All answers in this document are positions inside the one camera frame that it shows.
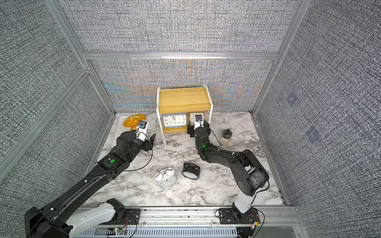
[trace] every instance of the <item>yellow wooden board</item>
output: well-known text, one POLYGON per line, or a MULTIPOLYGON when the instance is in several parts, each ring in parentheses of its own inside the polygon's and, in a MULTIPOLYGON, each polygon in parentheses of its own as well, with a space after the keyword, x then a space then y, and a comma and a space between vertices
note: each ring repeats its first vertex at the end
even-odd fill
POLYGON ((205 87, 163 89, 159 92, 160 114, 206 110, 210 110, 210 101, 205 87))

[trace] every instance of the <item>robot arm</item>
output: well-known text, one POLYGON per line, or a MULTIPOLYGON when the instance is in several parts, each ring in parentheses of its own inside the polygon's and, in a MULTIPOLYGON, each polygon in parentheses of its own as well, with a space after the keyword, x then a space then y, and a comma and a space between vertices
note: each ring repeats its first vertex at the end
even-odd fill
POLYGON ((188 134, 195 138, 198 154, 203 161, 229 167, 240 189, 231 211, 221 211, 232 215, 227 224, 253 224, 259 222, 258 212, 251 205, 256 194, 269 180, 269 175, 250 150, 232 152, 221 149, 209 141, 210 128, 201 115, 195 116, 194 126, 188 124, 188 134))
POLYGON ((124 219, 124 206, 116 199, 110 199, 93 209, 91 216, 87 212, 88 214, 84 215, 86 216, 86 225, 80 229, 75 229, 78 227, 76 224, 80 216, 77 215, 75 219, 70 217, 90 196, 128 168, 142 149, 145 151, 152 150, 156 134, 149 140, 145 140, 147 127, 147 122, 139 121, 137 130, 123 132, 117 138, 117 145, 112 148, 108 155, 97 162, 88 175, 43 208, 33 207, 29 209, 24 215, 27 237, 67 238, 69 233, 74 235, 71 232, 73 228, 75 234, 78 234, 86 230, 84 228, 88 226, 92 227, 110 220, 119 222, 124 219))

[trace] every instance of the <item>wooden shelf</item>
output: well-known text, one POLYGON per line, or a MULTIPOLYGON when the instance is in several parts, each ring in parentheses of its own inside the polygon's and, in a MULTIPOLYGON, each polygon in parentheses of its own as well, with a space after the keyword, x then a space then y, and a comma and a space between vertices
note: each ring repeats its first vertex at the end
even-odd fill
POLYGON ((164 114, 172 113, 187 113, 187 121, 189 122, 189 114, 192 112, 209 111, 209 120, 204 118, 210 123, 213 111, 212 99, 209 95, 208 87, 198 88, 174 88, 174 89, 160 89, 157 88, 156 98, 156 113, 159 120, 160 131, 163 137, 164 148, 166 148, 165 134, 173 134, 179 132, 187 132, 187 125, 182 127, 165 127, 162 122, 164 114))
POLYGON ((210 106, 205 87, 160 90, 158 105, 160 114, 207 111, 210 110, 210 106))
POLYGON ((173 133, 178 133, 178 132, 187 132, 187 126, 188 125, 185 125, 185 126, 182 126, 182 127, 176 127, 176 128, 163 126, 163 132, 164 132, 164 134, 173 134, 173 133))

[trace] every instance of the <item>marble tabletop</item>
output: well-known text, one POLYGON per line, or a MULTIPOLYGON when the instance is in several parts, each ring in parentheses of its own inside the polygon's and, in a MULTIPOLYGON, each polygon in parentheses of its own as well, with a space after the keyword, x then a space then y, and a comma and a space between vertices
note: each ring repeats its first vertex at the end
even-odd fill
MULTIPOLYGON (((112 148, 118 118, 134 113, 118 113, 111 131, 103 146, 99 159, 103 158, 112 148)), ((156 133, 156 140, 151 162, 143 169, 133 172, 122 172, 115 180, 106 184, 90 197, 83 206, 97 206, 110 198, 116 198, 126 206, 214 206, 231 205, 238 194, 239 188, 230 168, 207 163, 197 154, 194 138, 186 133, 167 134, 167 147, 163 140, 156 113, 145 113, 150 123, 147 135, 156 133), (201 167, 198 180, 185 178, 182 174, 184 162, 191 162, 201 167), (161 189, 154 180, 157 171, 173 167, 176 171, 176 182, 161 189)), ((280 194, 274 182, 261 143, 255 131, 254 124, 247 112, 215 112, 212 114, 210 128, 218 138, 224 129, 231 129, 233 136, 228 147, 231 151, 250 149, 270 175, 270 188, 257 195, 254 204, 282 204, 280 194)), ((218 145, 213 133, 209 139, 218 145)), ((128 169, 143 167, 150 159, 151 151, 141 151, 128 169)))

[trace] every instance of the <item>white alarm clock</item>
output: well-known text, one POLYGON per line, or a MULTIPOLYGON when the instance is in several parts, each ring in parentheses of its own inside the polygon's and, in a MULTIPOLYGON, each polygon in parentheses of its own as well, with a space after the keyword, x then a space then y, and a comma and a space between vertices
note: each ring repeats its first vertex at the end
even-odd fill
POLYGON ((163 126, 165 127, 181 127, 188 125, 187 114, 175 113, 175 114, 163 114, 163 126))
POLYGON ((155 181, 160 188, 166 188, 176 182, 173 168, 165 168, 155 174, 155 181))

